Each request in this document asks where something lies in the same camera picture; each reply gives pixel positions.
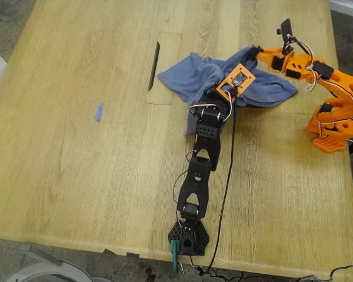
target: orange servo motor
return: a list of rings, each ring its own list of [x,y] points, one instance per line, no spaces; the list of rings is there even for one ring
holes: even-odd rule
[[[325,99],[316,108],[307,130],[319,134],[312,144],[323,151],[343,150],[345,141],[353,137],[353,76],[326,65],[323,58],[313,57],[309,46],[292,36],[289,19],[281,24],[278,34],[282,34],[284,47],[259,48],[256,58],[274,72],[294,79],[306,79],[311,83],[308,91],[320,84],[335,96]],[[306,54],[294,56],[293,43],[297,43]]]

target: black bracket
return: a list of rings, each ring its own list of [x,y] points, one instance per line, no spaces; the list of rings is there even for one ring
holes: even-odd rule
[[[208,180],[212,163],[204,157],[192,157],[189,162],[187,177],[179,192],[177,210],[186,219],[198,220],[205,216],[208,205]],[[191,194],[196,194],[199,205],[187,202]]]
[[[209,243],[209,235],[201,221],[178,221],[168,235],[171,240],[179,241],[178,254],[182,256],[204,256]]]

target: wooden table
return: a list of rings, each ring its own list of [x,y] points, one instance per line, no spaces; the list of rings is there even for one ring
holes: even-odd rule
[[[190,51],[227,58],[279,47],[286,18],[337,66],[327,1],[38,0],[0,82],[0,238],[170,261],[172,185],[193,140],[183,134],[186,104],[157,79],[148,92],[156,42],[158,73]],[[301,91],[285,103],[239,111],[214,266],[327,279],[353,264],[348,152],[320,151],[305,130],[329,93],[293,83]],[[197,264],[214,249],[231,122]],[[336,275],[353,280],[353,269]]]

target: blue towel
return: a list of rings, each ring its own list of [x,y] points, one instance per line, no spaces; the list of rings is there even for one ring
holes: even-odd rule
[[[247,46],[226,61],[210,57],[201,58],[191,52],[176,65],[159,73],[157,77],[189,106],[197,103],[207,89],[220,83],[239,63],[255,76],[255,80],[238,97],[238,106],[250,104],[272,107],[298,91],[286,79],[257,69],[258,61],[254,58],[253,51],[253,46]],[[195,132],[196,121],[197,118],[188,111],[186,133]]]

